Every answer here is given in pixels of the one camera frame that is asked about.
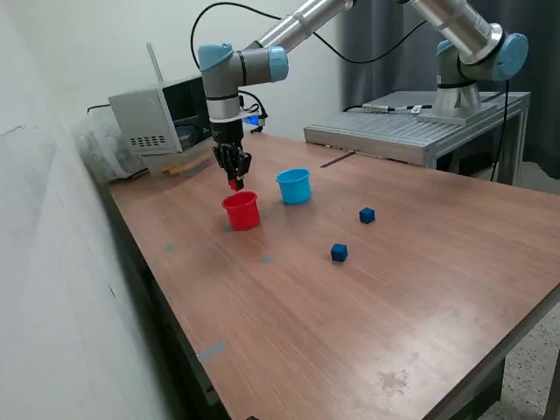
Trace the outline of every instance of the floor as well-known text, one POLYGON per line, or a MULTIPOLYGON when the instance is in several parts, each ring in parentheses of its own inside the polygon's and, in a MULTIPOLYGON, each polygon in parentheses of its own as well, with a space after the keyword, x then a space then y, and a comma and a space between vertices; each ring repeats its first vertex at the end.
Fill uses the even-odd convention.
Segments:
MULTIPOLYGON (((489 179, 489 171, 480 178, 489 179)), ((560 194, 560 180, 528 162, 523 164, 520 186, 560 194)), ((560 304, 507 357, 502 399, 482 419, 542 420, 559 347, 560 304)))

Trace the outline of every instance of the silver arm segment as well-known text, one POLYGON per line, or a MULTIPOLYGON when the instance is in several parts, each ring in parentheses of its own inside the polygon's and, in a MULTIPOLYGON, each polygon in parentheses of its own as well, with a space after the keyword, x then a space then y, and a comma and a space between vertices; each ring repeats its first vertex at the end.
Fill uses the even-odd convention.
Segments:
POLYGON ((281 46, 289 53, 340 12, 352 9, 354 3, 355 0, 309 0, 262 35, 257 44, 265 48, 281 46))

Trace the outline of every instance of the gray curtain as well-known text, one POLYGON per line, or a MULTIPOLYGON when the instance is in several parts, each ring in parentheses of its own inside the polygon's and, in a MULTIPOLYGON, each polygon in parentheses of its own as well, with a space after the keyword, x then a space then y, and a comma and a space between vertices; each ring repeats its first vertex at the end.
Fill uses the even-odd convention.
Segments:
MULTIPOLYGON (((528 0, 472 0, 488 22, 499 22, 509 32, 528 36, 528 63, 512 80, 512 91, 530 91, 525 160, 538 163, 560 179, 560 2, 528 0)), ((343 53, 367 60, 387 51, 422 18, 391 0, 359 0, 341 18, 343 53)), ((406 43, 373 65, 344 65, 342 105, 369 102, 396 90, 435 90, 438 74, 436 48, 442 39, 429 24, 406 43)), ((480 90, 503 91, 503 83, 480 83, 480 90)))

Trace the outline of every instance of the cable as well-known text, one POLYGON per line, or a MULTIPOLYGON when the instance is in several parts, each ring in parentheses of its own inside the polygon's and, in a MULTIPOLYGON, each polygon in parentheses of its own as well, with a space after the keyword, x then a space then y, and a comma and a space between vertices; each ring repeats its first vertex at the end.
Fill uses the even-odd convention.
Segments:
POLYGON ((494 175, 496 174, 496 168, 498 167, 498 161, 500 160, 501 148, 504 144, 504 137, 506 135, 506 126, 508 125, 508 102, 509 102, 509 80, 506 80, 506 103, 504 105, 504 121, 501 124, 500 143, 498 145, 498 153, 496 154, 496 160, 494 160, 493 162, 492 177, 490 178, 490 182, 494 182, 494 175))
POLYGON ((351 105, 350 107, 344 108, 344 111, 342 112, 348 112, 350 109, 361 109, 361 108, 362 108, 361 105, 351 105))
POLYGON ((249 113, 257 112, 260 108, 261 108, 261 106, 258 103, 254 103, 249 108, 241 107, 241 109, 243 109, 245 112, 249 112, 249 113))
POLYGON ((196 20, 194 21, 194 24, 192 25, 192 29, 191 29, 191 55, 192 55, 192 59, 194 60, 194 64, 196 64, 197 68, 200 68, 200 65, 199 65, 199 61, 196 59, 196 54, 194 52, 194 32, 196 31, 196 27, 199 25, 199 22, 202 19, 202 17, 208 11, 210 11, 214 7, 218 7, 218 6, 240 7, 242 9, 245 9, 246 11, 252 11, 253 13, 256 13, 257 15, 261 15, 261 16, 264 16, 266 18, 275 19, 275 20, 282 20, 278 16, 270 15, 269 13, 265 13, 264 11, 253 9, 252 7, 246 6, 245 4, 239 4, 239 3, 233 3, 233 2, 218 2, 218 3, 210 4, 209 6, 205 7, 204 10, 197 16, 196 20))
POLYGON ((432 109, 432 105, 408 105, 406 107, 389 107, 386 105, 376 105, 376 106, 369 106, 365 107, 363 105, 352 105, 351 107, 345 108, 342 112, 347 112, 350 109, 363 109, 364 112, 378 112, 383 114, 388 114, 390 112, 397 112, 397 111, 411 111, 412 109, 419 107, 420 109, 432 109))
MULTIPOLYGON (((254 9, 252 7, 246 6, 245 4, 239 4, 239 3, 233 3, 233 2, 218 2, 218 3, 213 3, 210 4, 209 6, 207 6, 196 18, 196 20, 194 21, 194 25, 192 26, 191 29, 191 55, 192 55, 192 59, 194 60, 194 64, 196 65, 197 68, 200 68, 200 64, 199 61, 196 58, 196 53, 194 52, 194 32, 196 31, 196 27, 199 25, 200 20, 202 19, 202 17, 211 9, 213 9, 214 7, 218 7, 218 6, 234 6, 234 7, 240 7, 242 9, 245 9, 247 11, 252 11, 253 13, 256 13, 257 15, 261 15, 264 16, 266 18, 271 18, 274 20, 282 20, 280 17, 278 16, 274 16, 271 15, 269 13, 265 13, 264 11, 260 11, 257 9, 254 9)), ((353 64, 371 64, 371 63, 375 63, 377 60, 381 60, 382 58, 388 56, 389 54, 391 54, 395 49, 397 49, 399 46, 401 46, 403 44, 404 41, 406 41, 418 28, 420 28, 422 25, 426 24, 427 21, 424 20, 423 22, 420 22, 419 24, 417 24, 414 28, 412 28, 411 31, 409 31, 409 33, 407 33, 404 38, 402 38, 396 45, 394 45, 393 47, 391 47, 389 50, 387 50, 386 52, 384 52, 382 55, 380 55, 379 57, 375 57, 373 59, 365 59, 363 61, 361 60, 355 60, 355 59, 349 59, 348 57, 345 57, 344 55, 342 55, 339 51, 336 50, 336 48, 334 48, 331 44, 329 44, 323 37, 321 37, 319 34, 317 34, 316 32, 313 33, 313 35, 315 35, 323 44, 326 45, 326 47, 328 49, 330 49, 333 53, 335 53, 336 55, 338 55, 341 59, 343 59, 344 61, 348 62, 348 63, 353 63, 353 64)))
POLYGON ((401 46, 404 43, 404 41, 406 41, 418 28, 420 28, 422 25, 427 24, 427 23, 428 23, 428 21, 424 20, 423 22, 420 22, 419 24, 417 24, 414 28, 412 28, 412 30, 409 31, 409 33, 407 33, 404 36, 404 38, 402 38, 398 43, 396 43, 393 47, 389 48, 386 52, 384 52, 379 57, 375 57, 374 59, 365 59, 363 61, 355 60, 355 59, 349 59, 349 58, 345 57, 340 52, 338 52, 332 45, 330 45, 328 42, 326 42, 323 39, 323 37, 321 37, 319 34, 314 33, 313 35, 315 35, 317 38, 319 38, 321 40, 321 42, 323 42, 323 44, 325 44, 327 46, 327 48, 329 48, 333 53, 335 53, 336 55, 341 57, 346 62, 352 63, 352 64, 371 64, 371 63, 375 63, 376 61, 387 57, 394 50, 396 50, 399 46, 401 46))
POLYGON ((263 103, 261 102, 261 100, 260 100, 255 94, 251 94, 250 92, 247 92, 246 90, 240 90, 239 93, 242 94, 242 95, 247 95, 247 96, 250 96, 251 98, 253 98, 253 99, 256 101, 256 103, 259 105, 259 107, 261 108, 262 117, 263 117, 263 118, 267 118, 267 117, 268 117, 268 114, 267 114, 266 111, 264 110, 264 105, 263 105, 263 103))
POLYGON ((108 103, 106 103, 106 104, 104 104, 104 105, 94 105, 93 107, 89 107, 89 108, 87 109, 87 113, 86 113, 86 114, 89 114, 89 111, 91 111, 92 109, 106 108, 106 107, 110 107, 110 106, 111 106, 111 105, 108 104, 108 103))

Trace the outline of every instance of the tape mark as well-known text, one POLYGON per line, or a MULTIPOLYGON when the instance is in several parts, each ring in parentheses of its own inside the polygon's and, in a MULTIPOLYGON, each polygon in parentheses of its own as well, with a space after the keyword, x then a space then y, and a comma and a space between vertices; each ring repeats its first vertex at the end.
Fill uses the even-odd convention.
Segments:
POLYGON ((196 357, 199 359, 200 363, 205 363, 208 359, 213 358, 216 354, 220 354, 224 350, 226 350, 226 345, 224 343, 218 343, 201 354, 197 354, 196 357))
POLYGON ((346 155, 344 155, 344 156, 341 156, 341 157, 339 157, 338 159, 334 159, 334 160, 332 160, 331 162, 327 162, 326 164, 323 164, 323 165, 321 166, 321 168, 328 168, 329 166, 334 165, 334 164, 337 164, 338 162, 340 162, 340 161, 342 161, 342 160, 344 160, 344 159, 348 159, 348 158, 350 158, 351 156, 353 156, 353 155, 355 155, 355 154, 356 154, 355 151, 351 151, 350 153, 348 153, 348 154, 346 154, 346 155))

